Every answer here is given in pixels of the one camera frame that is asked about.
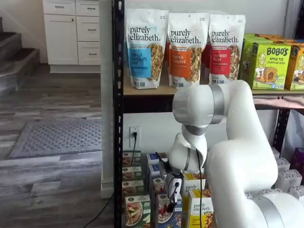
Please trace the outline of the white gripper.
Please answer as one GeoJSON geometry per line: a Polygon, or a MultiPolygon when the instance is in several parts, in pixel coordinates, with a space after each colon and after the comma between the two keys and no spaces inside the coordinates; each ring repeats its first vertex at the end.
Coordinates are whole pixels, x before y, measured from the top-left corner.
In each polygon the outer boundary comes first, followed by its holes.
{"type": "Polygon", "coordinates": [[[183,174],[167,173],[166,175],[166,193],[170,200],[167,212],[172,213],[177,205],[177,197],[180,194],[183,174]]]}

